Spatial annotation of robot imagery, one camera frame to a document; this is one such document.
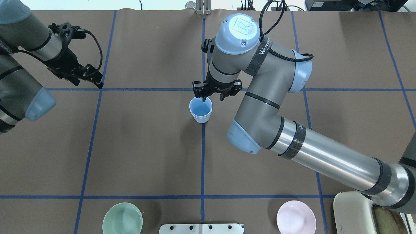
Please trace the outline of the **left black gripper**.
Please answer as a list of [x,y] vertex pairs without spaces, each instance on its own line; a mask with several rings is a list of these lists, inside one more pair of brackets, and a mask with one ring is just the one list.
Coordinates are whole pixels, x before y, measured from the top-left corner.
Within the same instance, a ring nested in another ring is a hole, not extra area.
[[77,56],[68,47],[63,48],[55,58],[48,60],[47,65],[58,78],[68,80],[74,85],[79,85],[79,80],[82,79],[92,83],[98,89],[104,86],[103,75],[93,65],[79,64]]

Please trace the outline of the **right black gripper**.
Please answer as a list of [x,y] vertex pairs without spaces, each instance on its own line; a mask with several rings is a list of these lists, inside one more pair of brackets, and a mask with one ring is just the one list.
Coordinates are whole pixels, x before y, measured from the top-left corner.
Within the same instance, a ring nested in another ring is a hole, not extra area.
[[196,98],[202,99],[205,103],[206,99],[214,93],[220,93],[220,101],[223,102],[228,96],[235,96],[242,90],[242,81],[236,79],[234,81],[223,83],[217,81],[208,71],[204,82],[193,81],[192,89]]

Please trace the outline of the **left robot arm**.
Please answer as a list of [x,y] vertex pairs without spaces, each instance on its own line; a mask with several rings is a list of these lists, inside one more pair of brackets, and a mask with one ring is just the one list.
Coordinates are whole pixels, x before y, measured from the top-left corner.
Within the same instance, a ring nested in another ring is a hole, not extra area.
[[0,130],[9,132],[22,119],[36,121],[56,105],[56,99],[14,57],[27,54],[59,79],[78,86],[80,80],[103,87],[100,68],[81,65],[69,48],[73,39],[85,39],[93,35],[79,26],[52,23],[46,26],[31,9],[19,0],[0,2]]

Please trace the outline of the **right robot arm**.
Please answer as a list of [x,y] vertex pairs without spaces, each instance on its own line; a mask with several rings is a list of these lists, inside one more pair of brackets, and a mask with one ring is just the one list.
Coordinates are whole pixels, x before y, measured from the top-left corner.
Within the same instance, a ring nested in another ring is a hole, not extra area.
[[415,214],[415,137],[399,163],[385,163],[336,142],[301,123],[278,114],[288,92],[299,92],[312,71],[312,55],[300,54],[265,36],[248,15],[227,16],[201,50],[207,54],[204,82],[194,81],[196,98],[214,93],[220,100],[242,89],[242,71],[252,76],[227,132],[228,141],[242,151],[271,150],[330,177],[396,212]]

